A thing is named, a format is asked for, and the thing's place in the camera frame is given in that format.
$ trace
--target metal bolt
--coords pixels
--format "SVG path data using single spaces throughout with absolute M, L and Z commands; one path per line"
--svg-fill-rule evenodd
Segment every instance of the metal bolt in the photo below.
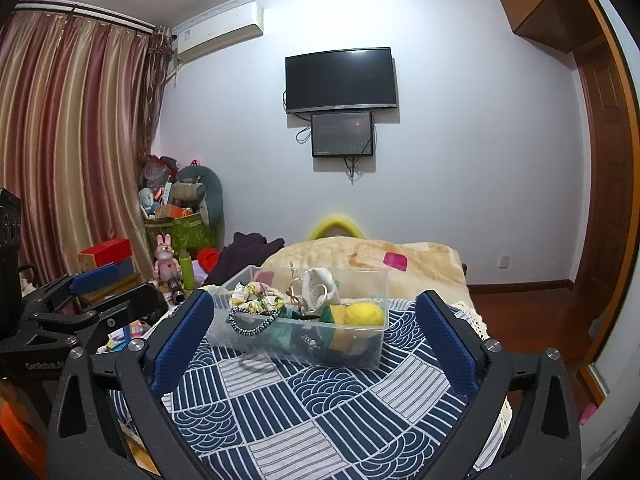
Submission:
M 553 359 L 554 361 L 558 361 L 560 358 L 560 352 L 553 347 L 549 347 L 546 349 L 546 356 L 549 359 Z
M 500 341 L 498 341 L 497 339 L 487 339 L 484 342 L 484 347 L 489 352 L 499 352 L 500 350 L 502 350 L 502 343 L 500 343 Z
M 72 359 L 78 359 L 84 353 L 84 348 L 76 346 L 69 351 L 69 357 Z
M 145 340 L 140 338 L 132 339 L 131 341 L 129 341 L 129 344 L 127 345 L 127 348 L 132 352 L 139 352 L 144 347 L 145 347 Z

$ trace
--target red box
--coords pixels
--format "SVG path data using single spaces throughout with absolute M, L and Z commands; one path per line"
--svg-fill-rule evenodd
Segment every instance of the red box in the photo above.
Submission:
M 106 264 L 119 264 L 131 255 L 131 242 L 127 238 L 114 238 L 80 251 L 78 258 L 80 269 L 85 272 Z

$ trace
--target pink rabbit figurine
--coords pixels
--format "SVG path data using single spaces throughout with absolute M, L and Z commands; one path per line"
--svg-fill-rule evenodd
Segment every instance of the pink rabbit figurine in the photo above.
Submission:
M 154 277 L 165 286 L 170 286 L 172 280 L 182 279 L 180 264 L 174 258 L 174 248 L 171 247 L 171 235 L 166 235 L 164 239 L 162 239 L 162 235 L 158 235 Z

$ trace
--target green bottle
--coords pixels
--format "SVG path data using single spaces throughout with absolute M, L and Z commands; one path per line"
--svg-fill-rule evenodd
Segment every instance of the green bottle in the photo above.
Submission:
M 189 256 L 189 253 L 185 249 L 182 249 L 180 251 L 178 261 L 180 262 L 180 270 L 182 271 L 182 282 L 184 283 L 184 288 L 193 290 L 194 288 L 196 288 L 196 278 L 193 275 L 191 256 Z

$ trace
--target blue gripper pad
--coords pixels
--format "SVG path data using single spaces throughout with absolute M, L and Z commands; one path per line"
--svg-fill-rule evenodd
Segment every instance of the blue gripper pad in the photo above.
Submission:
M 187 300 L 181 308 L 189 303 Z M 159 399 L 174 391 L 213 321 L 213 298 L 204 292 L 171 334 L 156 357 L 151 392 Z
M 71 285 L 69 285 L 69 293 L 81 296 L 88 294 L 99 288 L 111 285 L 118 281 L 120 277 L 120 269 L 115 264 L 107 264 L 88 272 L 78 274 Z
M 415 298 L 415 318 L 453 389 L 459 395 L 474 398 L 480 389 L 476 361 L 424 292 Z

